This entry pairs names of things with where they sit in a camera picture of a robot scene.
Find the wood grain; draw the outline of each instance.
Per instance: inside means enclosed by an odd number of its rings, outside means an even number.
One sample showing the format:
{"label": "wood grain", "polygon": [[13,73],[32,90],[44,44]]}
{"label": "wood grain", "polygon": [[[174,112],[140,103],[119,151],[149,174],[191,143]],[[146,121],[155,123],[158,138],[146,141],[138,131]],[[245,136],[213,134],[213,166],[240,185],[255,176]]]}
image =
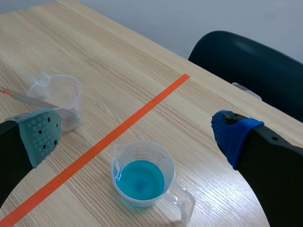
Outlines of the wood grain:
{"label": "wood grain", "polygon": [[[216,146],[211,116],[228,109],[303,146],[303,124],[107,17],[73,1],[0,16],[0,86],[29,89],[40,71],[82,84],[84,122],[16,187],[0,218],[16,208],[183,73],[191,78],[108,146],[16,226],[180,225],[164,201],[146,210],[124,206],[109,168],[115,144],[148,139],[176,162],[176,179],[196,199],[191,225],[268,226],[256,196]],[[0,94],[0,121],[32,107]]]}

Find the black chair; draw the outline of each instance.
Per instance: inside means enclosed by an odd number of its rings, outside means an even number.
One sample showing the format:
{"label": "black chair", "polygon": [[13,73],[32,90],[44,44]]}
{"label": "black chair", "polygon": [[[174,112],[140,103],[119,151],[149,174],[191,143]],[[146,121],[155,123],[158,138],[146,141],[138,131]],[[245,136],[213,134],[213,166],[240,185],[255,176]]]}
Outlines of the black chair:
{"label": "black chair", "polygon": [[220,78],[246,87],[303,122],[303,64],[251,39],[225,31],[202,37],[189,59]]}

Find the orange tape line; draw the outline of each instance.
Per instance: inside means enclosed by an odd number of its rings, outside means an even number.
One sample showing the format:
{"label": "orange tape line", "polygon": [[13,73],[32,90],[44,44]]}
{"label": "orange tape line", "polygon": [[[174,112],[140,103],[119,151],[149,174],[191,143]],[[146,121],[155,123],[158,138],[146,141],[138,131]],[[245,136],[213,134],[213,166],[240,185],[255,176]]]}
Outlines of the orange tape line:
{"label": "orange tape line", "polygon": [[189,75],[183,74],[175,82],[169,85],[165,90],[158,94],[155,98],[145,104],[141,109],[135,112],[132,116],[126,119],[117,128],[111,131],[106,137],[100,140],[91,149],[81,155],[76,161],[74,161],[70,166],[64,169],[60,174],[53,178],[50,182],[44,185],[40,190],[34,193],[21,205],[19,205],[15,210],[10,212],[4,219],[0,221],[1,227],[11,227],[20,221],[26,214],[28,214],[33,208],[35,208],[39,203],[45,200],[50,194],[52,194],[56,189],[58,189],[64,182],[71,178],[76,172],[78,172],[82,167],[84,167],[90,160],[92,160],[97,154],[99,154],[103,149],[105,149],[109,144],[111,144],[115,139],[117,139],[122,133],[134,125],[139,119],[146,115],[150,110],[152,110],[157,104],[159,104],[163,99],[165,99],[169,94],[176,90],[181,84],[183,84]]}
{"label": "orange tape line", "polygon": [[12,96],[12,95],[13,95],[13,94],[10,93],[9,91],[4,91],[4,90],[1,90],[1,89],[0,89],[0,92],[1,92],[1,93],[4,93],[4,94],[6,94],[6,95],[9,95],[9,96]]}

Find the blue gripper pad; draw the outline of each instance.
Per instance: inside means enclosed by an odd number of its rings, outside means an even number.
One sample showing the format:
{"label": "blue gripper pad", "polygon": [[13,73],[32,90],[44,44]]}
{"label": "blue gripper pad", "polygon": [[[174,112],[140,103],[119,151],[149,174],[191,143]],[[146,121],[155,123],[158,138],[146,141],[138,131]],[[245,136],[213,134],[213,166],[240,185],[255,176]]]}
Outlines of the blue gripper pad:
{"label": "blue gripper pad", "polygon": [[55,110],[41,109],[7,120],[18,124],[20,137],[33,168],[36,168],[58,146],[61,119]]}
{"label": "blue gripper pad", "polygon": [[223,118],[224,113],[231,113],[231,111],[221,110],[212,117],[211,124],[214,139],[223,148],[227,161],[236,170],[249,131],[257,126],[264,125],[264,123],[253,118],[247,118],[235,124],[227,124]]}

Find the clear plastic cup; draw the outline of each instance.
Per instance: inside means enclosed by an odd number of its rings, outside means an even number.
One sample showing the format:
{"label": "clear plastic cup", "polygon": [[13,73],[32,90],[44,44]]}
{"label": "clear plastic cup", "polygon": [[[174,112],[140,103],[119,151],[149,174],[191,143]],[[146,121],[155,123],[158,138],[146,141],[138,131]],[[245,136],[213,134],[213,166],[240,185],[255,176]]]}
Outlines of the clear plastic cup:
{"label": "clear plastic cup", "polygon": [[[164,193],[151,200],[136,200],[125,195],[117,186],[116,179],[121,170],[127,164],[136,160],[145,160],[155,164],[162,172],[164,177]],[[121,195],[122,199],[135,207],[146,208],[154,204],[157,200],[164,198],[168,202],[177,206],[181,211],[182,226],[189,223],[195,207],[194,197],[175,179],[175,165],[169,153],[159,144],[139,140],[128,144],[120,144],[114,147],[114,159],[110,169],[111,179],[115,189]]]}
{"label": "clear plastic cup", "polygon": [[69,131],[78,127],[83,120],[81,107],[81,84],[69,75],[50,76],[41,72],[41,79],[31,77],[33,85],[27,95],[53,104],[67,111],[57,111],[61,117],[61,130]]}

